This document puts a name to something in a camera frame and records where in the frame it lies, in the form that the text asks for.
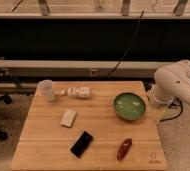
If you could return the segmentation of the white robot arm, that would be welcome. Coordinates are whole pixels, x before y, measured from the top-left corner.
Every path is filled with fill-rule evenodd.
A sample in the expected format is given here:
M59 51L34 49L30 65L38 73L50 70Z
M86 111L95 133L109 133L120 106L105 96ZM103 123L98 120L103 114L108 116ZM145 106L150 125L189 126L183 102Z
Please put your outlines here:
M175 97L190 105L190 60L160 67L154 73L154 80L147 93L154 107L168 107Z

